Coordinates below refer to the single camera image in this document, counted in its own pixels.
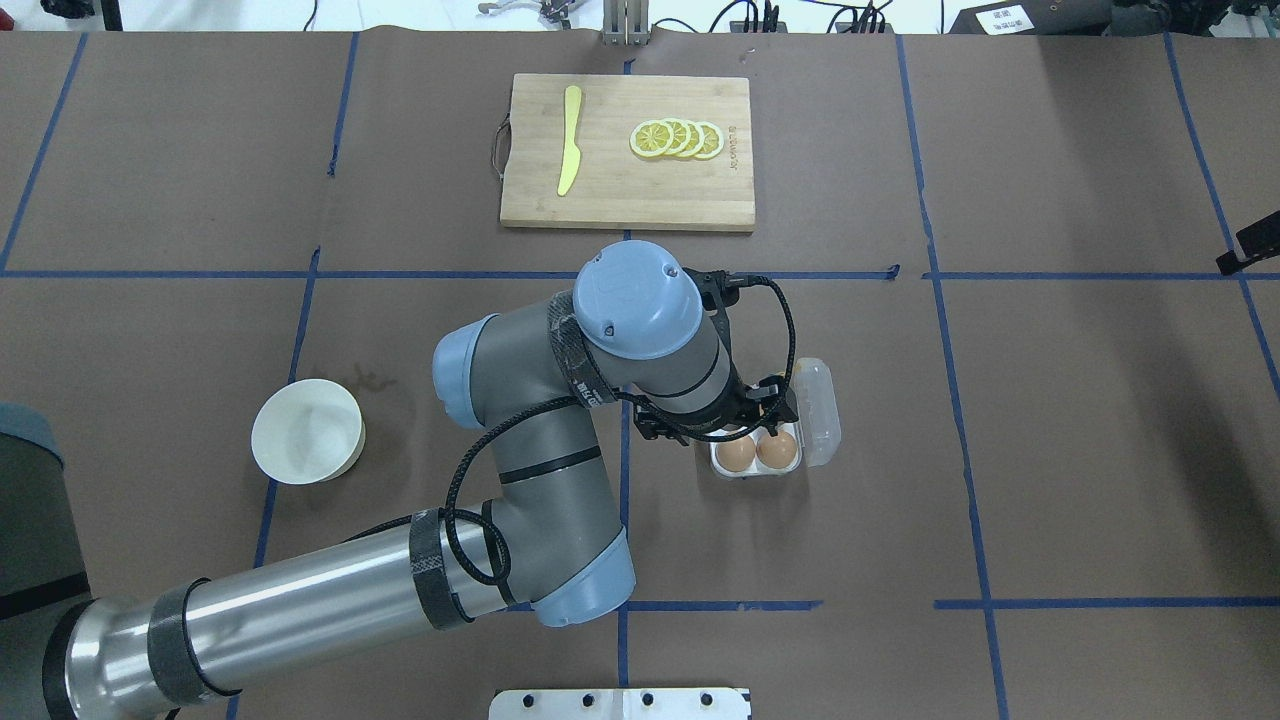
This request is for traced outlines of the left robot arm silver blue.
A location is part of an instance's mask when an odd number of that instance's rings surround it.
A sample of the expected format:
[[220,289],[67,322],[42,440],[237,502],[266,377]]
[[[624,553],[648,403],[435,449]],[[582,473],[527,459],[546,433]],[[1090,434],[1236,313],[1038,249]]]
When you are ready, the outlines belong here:
[[45,416],[3,405],[3,716],[151,719],[266,676],[529,603],[591,621],[635,587],[591,410],[623,400],[649,439],[727,443],[791,421],[791,370],[751,386],[727,310],[767,277],[609,245],[573,286],[445,334],[431,382],[479,432],[435,509],[145,603],[93,594]]

